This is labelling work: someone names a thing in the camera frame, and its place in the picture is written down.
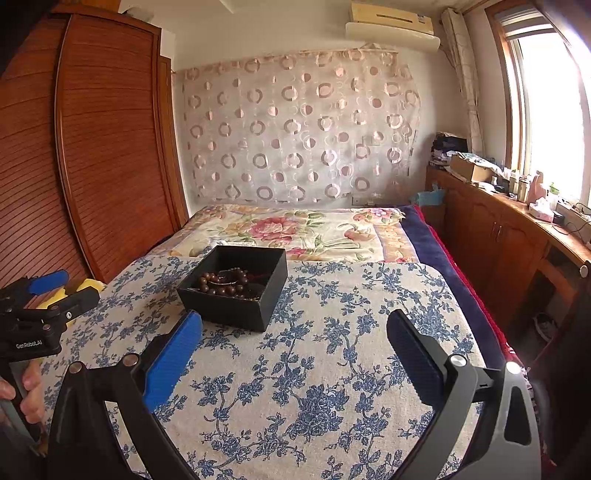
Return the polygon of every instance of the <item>wardrobe door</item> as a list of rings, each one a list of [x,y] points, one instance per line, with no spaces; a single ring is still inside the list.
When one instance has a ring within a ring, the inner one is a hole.
[[[88,276],[61,194],[53,136],[65,19],[41,20],[0,79],[0,287],[66,269]]]
[[[90,269],[105,282],[175,230],[156,103],[160,29],[146,28],[73,14],[61,52],[62,182]]]

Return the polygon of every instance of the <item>shelf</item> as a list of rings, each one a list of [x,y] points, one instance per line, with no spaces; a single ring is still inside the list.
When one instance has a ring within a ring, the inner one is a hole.
[[[572,303],[577,293],[576,284],[578,282],[574,275],[560,267],[556,267],[545,258],[540,260],[538,271],[550,280],[550,283],[554,285],[556,291],[568,304]]]

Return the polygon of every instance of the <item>human hand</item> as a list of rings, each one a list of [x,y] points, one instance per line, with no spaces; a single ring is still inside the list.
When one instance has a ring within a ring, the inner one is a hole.
[[[41,385],[41,367],[38,360],[31,360],[22,375],[22,384],[27,390],[27,396],[21,402],[21,411],[29,423],[42,421],[45,415],[43,403],[43,386]],[[0,380],[0,398],[12,400],[16,395],[14,387]]]

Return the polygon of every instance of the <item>white wall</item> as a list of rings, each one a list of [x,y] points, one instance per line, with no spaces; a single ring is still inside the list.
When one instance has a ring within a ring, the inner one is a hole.
[[[234,15],[218,15],[196,22],[189,31],[177,31],[175,69],[182,70],[217,61],[240,59],[265,53],[359,47],[345,39],[348,8],[317,0],[253,8]],[[466,135],[466,114],[456,74],[442,51],[427,54],[400,49],[421,96],[421,122],[414,146],[408,195],[424,187],[424,172],[437,131]],[[186,144],[178,139],[179,147]],[[184,177],[191,178],[190,158],[180,148]],[[343,206],[350,206],[344,199]],[[189,205],[197,208],[196,199]]]
[[[160,54],[163,57],[171,59],[171,66],[174,70],[176,68],[176,50],[177,50],[177,36],[165,28],[162,29],[160,35]]]
[[[465,20],[472,39],[480,84],[478,114],[484,136],[485,155],[504,162],[507,128],[505,88],[495,39],[484,11],[495,3],[497,1],[491,1],[474,9],[465,15]]]

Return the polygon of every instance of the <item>navy blue blanket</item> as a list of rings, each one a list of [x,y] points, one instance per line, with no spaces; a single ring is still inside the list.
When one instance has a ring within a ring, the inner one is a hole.
[[[478,343],[488,368],[503,368],[505,358],[499,340],[478,302],[457,274],[446,253],[413,206],[402,206],[405,218],[401,221],[421,263],[435,268],[449,285]]]

